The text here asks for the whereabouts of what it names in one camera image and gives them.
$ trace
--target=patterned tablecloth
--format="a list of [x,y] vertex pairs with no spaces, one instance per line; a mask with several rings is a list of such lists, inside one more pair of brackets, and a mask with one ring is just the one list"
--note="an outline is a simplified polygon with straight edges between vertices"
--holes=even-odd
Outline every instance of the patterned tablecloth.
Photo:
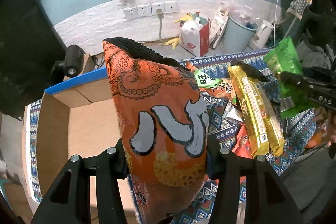
[[[277,79],[271,74],[266,64],[263,62],[263,57],[268,50],[256,52],[244,52],[233,55],[222,55],[214,57],[205,57],[189,60],[193,65],[198,67],[203,72],[206,72],[212,78],[228,78],[227,67],[230,66],[234,58],[241,59],[245,63],[258,68],[264,75],[270,79],[269,83],[264,83],[264,89],[268,97],[274,101],[279,101],[279,90]],[[181,65],[186,65],[186,61],[181,61]],[[236,135],[239,128],[237,125],[222,118],[226,103],[223,100],[213,97],[205,97],[207,102],[208,113],[210,117],[209,134],[215,135],[221,147],[232,149],[237,142]],[[36,167],[36,135],[37,123],[40,113],[41,101],[39,100],[31,105],[28,109],[28,117],[30,120],[28,126],[29,135],[27,143],[30,144],[28,149],[28,169],[31,170],[29,177],[29,187],[32,196],[35,197],[38,203],[41,202],[42,196],[38,181],[38,172]],[[316,128],[313,109],[307,110],[296,115],[288,121],[288,131],[285,137],[285,151],[279,157],[275,158],[271,153],[265,155],[268,162],[272,165],[277,174],[281,175],[283,171],[295,160],[295,158],[303,151],[304,147],[313,136]],[[208,180],[205,182],[202,189],[199,191],[195,200],[190,206],[175,215],[173,224],[192,224],[199,220],[210,217],[216,197],[217,183],[216,181]],[[240,202],[246,199],[246,184],[240,185]]]

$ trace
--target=orange snack bag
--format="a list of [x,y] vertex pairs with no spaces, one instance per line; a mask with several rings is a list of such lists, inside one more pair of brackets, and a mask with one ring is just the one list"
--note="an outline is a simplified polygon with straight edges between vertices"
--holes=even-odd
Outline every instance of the orange snack bag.
[[[232,152],[239,157],[253,159],[250,148],[249,136],[246,131],[246,126],[243,124],[237,135],[237,143],[232,149]],[[240,183],[242,183],[246,177],[240,177]]]
[[322,132],[315,133],[306,145],[306,149],[313,148],[322,143]]
[[[186,67],[190,69],[192,72],[198,71],[193,64],[190,62],[186,62]],[[220,82],[211,87],[199,87],[200,91],[205,91],[208,95],[216,97],[216,98],[226,98],[228,101],[232,102],[233,105],[236,105],[236,92],[233,88],[231,80],[229,78],[220,78]]]
[[139,213],[157,224],[187,208],[203,184],[206,104],[189,70],[153,62],[170,60],[129,39],[103,47]]

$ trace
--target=plastic bag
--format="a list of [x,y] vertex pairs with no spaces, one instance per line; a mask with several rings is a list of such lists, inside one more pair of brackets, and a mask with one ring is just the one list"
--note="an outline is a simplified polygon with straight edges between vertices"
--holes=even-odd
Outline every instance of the plastic bag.
[[207,95],[212,97],[225,98],[236,105],[236,92],[230,79],[211,78],[207,73],[199,70],[189,61],[186,62],[186,67],[194,73],[197,85],[203,94],[206,92]]
[[229,17],[243,26],[258,24],[258,19],[253,14],[252,8],[247,5],[231,3],[228,12]]
[[241,111],[249,135],[253,157],[268,153],[268,138],[264,122],[264,111],[260,109],[260,96],[255,93],[246,73],[240,66],[231,66],[227,70],[240,102]]
[[196,18],[196,20],[188,20],[186,22],[184,22],[184,24],[181,27],[181,31],[183,32],[199,32],[200,29],[203,28],[203,25],[200,24],[200,18]]
[[[264,57],[264,62],[270,68],[274,76],[281,71],[288,71],[303,75],[302,67],[290,37],[280,41],[279,45]],[[315,107],[308,101],[307,94],[294,85],[284,84],[279,81],[281,118],[291,118],[296,114]]]
[[232,102],[228,102],[225,110],[224,110],[224,114],[223,114],[223,118],[225,118],[226,120],[232,122],[233,124],[242,124],[244,123],[244,117],[243,117],[243,113],[238,110],[233,104]]
[[157,224],[187,208],[203,184],[206,104],[175,60],[126,38],[103,47],[139,213]]
[[[237,135],[237,143],[232,149],[232,152],[239,157],[253,159],[250,148],[250,141],[246,131],[246,126],[243,124]],[[240,183],[246,180],[246,177],[240,177]]]

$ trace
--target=yellow snack package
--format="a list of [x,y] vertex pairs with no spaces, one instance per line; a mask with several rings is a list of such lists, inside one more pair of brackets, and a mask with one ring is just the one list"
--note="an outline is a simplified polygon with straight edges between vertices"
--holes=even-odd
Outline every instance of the yellow snack package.
[[258,99],[260,96],[255,92],[246,73],[240,66],[231,66],[227,68],[230,74],[233,87],[240,102],[241,111],[249,135],[251,153],[253,157],[268,153],[268,137],[263,115]]
[[275,157],[279,157],[284,152],[285,139],[282,135],[278,119],[275,115],[273,107],[267,98],[264,89],[261,87],[257,79],[249,78],[252,87],[258,93],[258,105],[263,116],[266,132],[268,137],[268,143]]

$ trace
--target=black clamp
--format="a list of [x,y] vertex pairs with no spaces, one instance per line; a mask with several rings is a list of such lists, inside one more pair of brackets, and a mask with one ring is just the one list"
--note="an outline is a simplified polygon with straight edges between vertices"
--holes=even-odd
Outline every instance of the black clamp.
[[[236,156],[208,138],[207,173],[219,179],[210,224],[235,224],[240,176],[247,177],[246,224],[300,224],[302,216],[289,192],[264,156]],[[89,224],[89,177],[96,176],[100,224],[126,224],[117,179],[129,174],[121,139],[100,155],[82,159],[73,155],[43,197],[31,224]],[[274,217],[273,212],[281,212]]]
[[[336,112],[336,73],[319,68],[303,68],[304,76],[283,71],[280,74],[280,81],[293,85],[306,93],[307,100]],[[331,159],[335,157],[336,144],[329,148]]]

